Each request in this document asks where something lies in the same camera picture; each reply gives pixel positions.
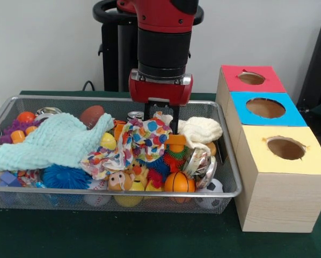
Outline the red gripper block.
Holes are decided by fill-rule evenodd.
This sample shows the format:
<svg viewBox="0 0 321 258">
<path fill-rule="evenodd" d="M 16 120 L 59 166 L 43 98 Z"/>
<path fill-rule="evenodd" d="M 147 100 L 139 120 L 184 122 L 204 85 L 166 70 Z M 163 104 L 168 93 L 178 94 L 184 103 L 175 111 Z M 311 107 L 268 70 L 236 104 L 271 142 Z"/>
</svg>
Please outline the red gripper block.
<svg viewBox="0 0 321 258">
<path fill-rule="evenodd" d="M 171 105 L 173 134 L 178 134 L 179 106 L 188 103 L 192 86 L 193 76 L 191 74 L 185 74 L 176 80 L 154 80 L 141 75 L 137 69 L 132 69 L 129 75 L 129 92 L 132 100 L 145 103 L 144 121 L 151 118 L 151 104 L 148 102 L 164 102 Z"/>
</svg>

